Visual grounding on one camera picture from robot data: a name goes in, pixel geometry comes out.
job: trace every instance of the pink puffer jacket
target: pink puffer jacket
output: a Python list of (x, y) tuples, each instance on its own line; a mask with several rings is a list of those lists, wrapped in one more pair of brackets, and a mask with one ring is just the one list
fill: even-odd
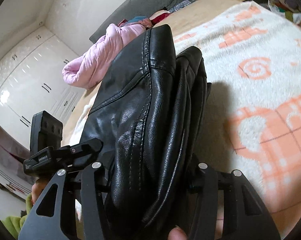
[(129, 42), (146, 31), (141, 24), (117, 27), (110, 24), (101, 37), (83, 56), (63, 68), (64, 81), (72, 86), (90, 89), (101, 82), (117, 54)]

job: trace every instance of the red fabric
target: red fabric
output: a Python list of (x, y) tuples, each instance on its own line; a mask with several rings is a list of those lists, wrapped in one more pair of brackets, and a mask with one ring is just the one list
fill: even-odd
[(122, 27), (122, 25), (124, 25), (124, 23), (128, 22), (128, 20), (123, 19), (117, 26), (118, 27)]
[(152, 19), (152, 20), (151, 20), (151, 23), (152, 23), (153, 25), (155, 25), (156, 23), (159, 23), (159, 22), (161, 22), (162, 20), (164, 20), (165, 18), (167, 18), (169, 15), (170, 15), (170, 13), (163, 13), (163, 14), (157, 16), (156, 18)]

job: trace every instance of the white wardrobe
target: white wardrobe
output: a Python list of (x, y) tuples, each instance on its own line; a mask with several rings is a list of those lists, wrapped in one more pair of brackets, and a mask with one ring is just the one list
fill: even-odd
[(76, 57), (43, 26), (0, 61), (0, 126), (25, 148), (34, 114), (46, 110), (65, 124), (84, 93), (62, 76), (63, 67)]

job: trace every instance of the white fluffy blanket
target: white fluffy blanket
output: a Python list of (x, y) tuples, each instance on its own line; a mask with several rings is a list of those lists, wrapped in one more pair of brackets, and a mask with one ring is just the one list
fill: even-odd
[(196, 154), (241, 170), (284, 238), (301, 217), (301, 29), (244, 2), (174, 41), (200, 48), (212, 82)]

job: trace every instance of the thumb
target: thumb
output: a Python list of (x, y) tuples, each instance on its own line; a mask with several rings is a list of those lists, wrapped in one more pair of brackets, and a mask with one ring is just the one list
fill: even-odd
[(47, 178), (40, 178), (38, 179), (32, 187), (32, 202), (33, 204), (36, 202), (40, 194), (42, 193), (43, 189), (48, 184), (49, 179)]
[(180, 227), (175, 227), (169, 232), (168, 240), (187, 240), (187, 235)]

